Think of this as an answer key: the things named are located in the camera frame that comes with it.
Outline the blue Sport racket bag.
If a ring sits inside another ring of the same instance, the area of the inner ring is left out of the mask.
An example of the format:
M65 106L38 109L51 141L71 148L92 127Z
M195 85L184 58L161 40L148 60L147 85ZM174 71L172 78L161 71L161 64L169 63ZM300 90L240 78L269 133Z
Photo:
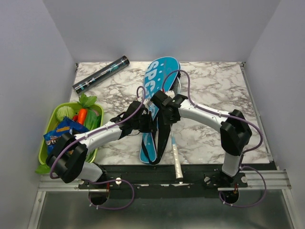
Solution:
M149 105L149 112L152 115L152 124L155 132L142 135L140 161L145 164L156 165L160 162L167 146L171 128L166 125L159 106L165 100L165 92L169 91L179 75L181 66L174 57L161 57L151 62L145 73L143 86Z

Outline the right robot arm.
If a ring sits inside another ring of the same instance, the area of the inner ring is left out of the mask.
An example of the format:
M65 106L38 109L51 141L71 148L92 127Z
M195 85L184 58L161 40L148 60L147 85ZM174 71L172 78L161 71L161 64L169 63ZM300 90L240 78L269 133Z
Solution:
M159 115L163 118L165 125L171 125L180 121L181 118L186 118L220 133L225 157L219 181L225 187L230 187L236 182L241 154L252 136L252 131L242 112L236 109L232 112L210 110L206 106L200 107L192 103L185 95L177 94L172 98L161 90L157 91L150 100L159 109Z

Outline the black Boka shuttlecock tube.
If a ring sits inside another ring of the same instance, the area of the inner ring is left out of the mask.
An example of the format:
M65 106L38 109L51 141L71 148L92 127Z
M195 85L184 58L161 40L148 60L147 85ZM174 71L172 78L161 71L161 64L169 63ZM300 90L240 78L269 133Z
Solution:
M129 64L129 59L124 55L121 58L115 60L114 62L106 65L102 69L98 70L97 72L86 77L85 79L79 81L78 83L75 83L72 88L77 93L77 95L81 95L82 93L97 86L99 83L102 83L112 75L123 70Z

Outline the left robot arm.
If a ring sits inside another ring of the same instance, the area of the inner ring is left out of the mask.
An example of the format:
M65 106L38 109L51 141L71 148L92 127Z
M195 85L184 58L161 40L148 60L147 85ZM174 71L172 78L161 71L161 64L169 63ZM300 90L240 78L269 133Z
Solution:
M133 130L155 132L152 113L148 110L151 103L148 99L133 101L126 112L99 128L76 135L62 134L46 159L47 166L51 168L50 177L55 179L55 173L64 183L82 179L89 181L94 188L102 188L106 181L103 170L97 164L86 162L87 154L130 135Z

